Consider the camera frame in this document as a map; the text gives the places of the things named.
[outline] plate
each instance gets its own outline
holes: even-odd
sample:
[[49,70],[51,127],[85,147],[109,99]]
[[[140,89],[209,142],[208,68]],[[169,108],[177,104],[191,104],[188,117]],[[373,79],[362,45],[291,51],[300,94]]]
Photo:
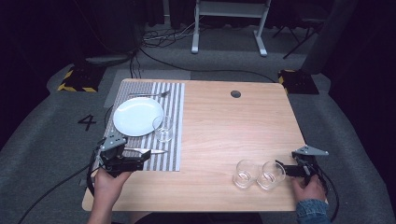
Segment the plate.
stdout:
[[142,136],[154,131],[152,121],[163,116],[163,108],[151,98],[137,97],[122,103],[114,112],[116,129],[128,136]]

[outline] clear glass cup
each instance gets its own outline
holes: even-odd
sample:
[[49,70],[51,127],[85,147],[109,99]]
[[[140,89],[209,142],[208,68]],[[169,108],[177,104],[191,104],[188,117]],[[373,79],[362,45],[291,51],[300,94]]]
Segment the clear glass cup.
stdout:
[[241,189],[247,189],[257,179],[259,166],[255,161],[242,160],[236,165],[233,182]]
[[171,117],[159,116],[152,121],[155,138],[160,142],[169,142],[173,138],[173,121]]
[[283,167],[275,162],[268,161],[260,169],[259,177],[257,178],[257,183],[263,189],[273,189],[278,186],[286,177],[286,172]]

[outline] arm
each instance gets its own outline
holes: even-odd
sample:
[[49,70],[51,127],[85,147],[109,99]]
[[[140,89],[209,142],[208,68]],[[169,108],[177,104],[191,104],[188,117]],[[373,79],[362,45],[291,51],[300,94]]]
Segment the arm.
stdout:
[[99,168],[95,176],[95,197],[88,224],[111,223],[113,205],[120,197],[122,186],[130,175],[130,172],[124,172],[114,178]]
[[294,195],[297,200],[296,213],[299,224],[328,224],[325,203],[326,195],[318,176],[313,175],[306,187],[302,187],[296,178],[291,179]]

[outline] metal stand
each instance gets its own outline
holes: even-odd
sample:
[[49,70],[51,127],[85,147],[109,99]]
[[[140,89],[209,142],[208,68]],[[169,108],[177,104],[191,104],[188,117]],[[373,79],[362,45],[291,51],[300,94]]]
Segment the metal stand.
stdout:
[[262,18],[260,20],[259,30],[253,31],[257,46],[259,47],[260,55],[267,56],[267,50],[262,42],[262,29],[267,19],[268,10],[270,8],[271,0],[266,0],[265,4],[250,4],[250,3],[228,3],[228,2],[206,2],[196,1],[195,8],[195,29],[192,38],[191,53],[198,53],[199,45],[199,17],[206,16],[226,16],[226,17],[247,17],[247,18]]

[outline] table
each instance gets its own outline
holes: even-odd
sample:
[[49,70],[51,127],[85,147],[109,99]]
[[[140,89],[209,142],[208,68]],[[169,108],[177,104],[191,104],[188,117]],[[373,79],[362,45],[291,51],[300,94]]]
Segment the table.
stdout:
[[192,36],[191,53],[198,53],[199,45],[199,20],[200,16],[225,16],[225,17],[247,17],[261,18],[259,30],[253,31],[260,55],[267,56],[267,50],[262,42],[262,29],[267,19],[271,0],[265,0],[265,4],[231,3],[231,2],[207,2],[196,0],[195,6],[195,28]]
[[[242,159],[295,164],[304,145],[288,97],[277,83],[128,79],[185,83],[179,172],[139,171],[125,183],[114,211],[294,211],[289,178],[271,191],[239,189],[233,171]],[[234,98],[231,91],[239,91]],[[85,193],[82,207],[92,209]]]

